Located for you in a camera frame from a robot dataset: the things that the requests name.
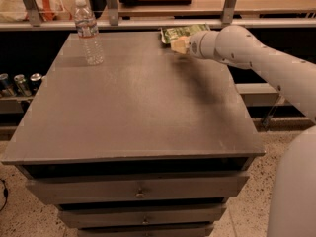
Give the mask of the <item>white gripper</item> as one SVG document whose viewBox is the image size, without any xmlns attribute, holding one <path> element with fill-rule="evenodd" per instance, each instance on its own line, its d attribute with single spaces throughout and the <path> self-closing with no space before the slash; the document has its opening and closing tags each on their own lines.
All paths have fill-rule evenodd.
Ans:
<svg viewBox="0 0 316 237">
<path fill-rule="evenodd" d="M 217 31 L 200 31 L 190 37 L 179 37 L 171 42 L 171 49 L 180 54 L 187 54 L 199 59 L 215 58 Z"/>
</svg>

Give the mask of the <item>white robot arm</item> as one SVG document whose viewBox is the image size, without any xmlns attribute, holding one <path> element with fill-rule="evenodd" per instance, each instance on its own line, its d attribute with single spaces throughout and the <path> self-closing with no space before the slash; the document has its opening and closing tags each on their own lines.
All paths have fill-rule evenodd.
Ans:
<svg viewBox="0 0 316 237">
<path fill-rule="evenodd" d="M 251 69 L 306 117 L 316 119 L 316 65 L 264 45 L 244 27 L 199 31 L 173 40 L 171 48 Z M 267 237 L 316 237 L 316 125 L 298 135 L 279 161 Z"/>
</svg>

